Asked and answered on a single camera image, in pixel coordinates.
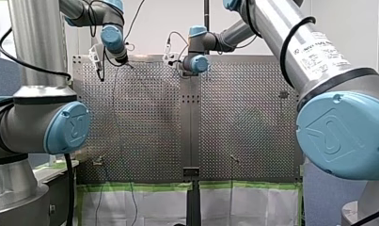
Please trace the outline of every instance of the label sticker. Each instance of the label sticker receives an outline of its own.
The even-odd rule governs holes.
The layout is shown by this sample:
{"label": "label sticker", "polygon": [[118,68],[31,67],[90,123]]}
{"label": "label sticker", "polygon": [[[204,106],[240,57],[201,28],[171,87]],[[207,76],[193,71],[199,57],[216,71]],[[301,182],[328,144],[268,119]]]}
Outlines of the label sticker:
{"label": "label sticker", "polygon": [[350,62],[336,49],[324,33],[313,32],[313,41],[302,44],[292,54],[301,67],[316,79],[328,70],[335,70]]}

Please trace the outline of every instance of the metal pole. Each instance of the metal pole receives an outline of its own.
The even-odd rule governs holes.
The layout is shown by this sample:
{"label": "metal pole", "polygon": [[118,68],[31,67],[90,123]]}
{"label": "metal pole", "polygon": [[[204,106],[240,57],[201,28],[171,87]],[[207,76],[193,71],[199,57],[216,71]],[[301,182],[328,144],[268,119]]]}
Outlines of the metal pole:
{"label": "metal pole", "polygon": [[[9,0],[16,55],[37,67],[67,71],[59,1]],[[22,87],[15,97],[73,96],[66,77],[22,67]]]}
{"label": "metal pole", "polygon": [[210,31],[210,0],[204,0],[204,26]]}

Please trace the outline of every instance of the perforated metal panel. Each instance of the perforated metal panel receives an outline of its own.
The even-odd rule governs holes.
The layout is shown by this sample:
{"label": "perforated metal panel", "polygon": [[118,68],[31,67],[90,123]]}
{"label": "perforated metal panel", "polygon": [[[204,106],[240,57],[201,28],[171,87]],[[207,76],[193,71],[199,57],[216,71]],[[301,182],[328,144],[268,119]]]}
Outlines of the perforated metal panel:
{"label": "perforated metal panel", "polygon": [[87,58],[74,60],[74,87],[92,120],[80,183],[182,181],[180,78],[159,57],[140,60],[106,64],[103,83]]}
{"label": "perforated metal panel", "polygon": [[200,180],[295,181],[296,99],[274,58],[214,57],[201,76]]}
{"label": "perforated metal panel", "polygon": [[92,116],[79,182],[180,182],[183,166],[200,180],[296,181],[297,97],[275,58],[209,58],[208,73],[180,79],[160,56],[131,57],[146,62],[107,64],[101,83],[77,57],[74,89]]}

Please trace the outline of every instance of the metal bracket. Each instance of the metal bracket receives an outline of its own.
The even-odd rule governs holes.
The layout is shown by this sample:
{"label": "metal bracket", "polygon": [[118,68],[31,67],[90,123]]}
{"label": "metal bracket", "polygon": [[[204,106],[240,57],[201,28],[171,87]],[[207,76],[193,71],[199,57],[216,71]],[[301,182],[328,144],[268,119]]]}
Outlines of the metal bracket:
{"label": "metal bracket", "polygon": [[184,177],[198,177],[200,175],[199,167],[187,167],[183,168]]}
{"label": "metal bracket", "polygon": [[183,77],[198,77],[198,73],[191,73],[191,72],[188,72],[188,71],[183,71],[182,72],[182,76]]}

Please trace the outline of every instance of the white fabric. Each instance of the white fabric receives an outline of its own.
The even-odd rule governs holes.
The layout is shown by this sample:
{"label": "white fabric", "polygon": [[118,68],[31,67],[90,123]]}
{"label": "white fabric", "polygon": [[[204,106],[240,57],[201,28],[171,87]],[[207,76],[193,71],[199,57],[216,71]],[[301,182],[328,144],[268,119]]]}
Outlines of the white fabric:
{"label": "white fabric", "polygon": [[[130,191],[86,193],[83,197],[82,226],[132,226],[135,217],[133,194]],[[173,226],[185,223],[186,191],[134,192],[138,213],[134,226]]]}
{"label": "white fabric", "polygon": [[247,187],[204,189],[201,190],[201,217],[202,226],[297,226],[298,191]]}
{"label": "white fabric", "polygon": [[[234,187],[202,189],[203,226],[297,226],[298,191]],[[138,216],[134,226],[185,223],[186,191],[135,192]],[[83,226],[94,226],[100,192],[83,197]],[[135,207],[129,191],[103,192],[98,226],[131,226]]]}

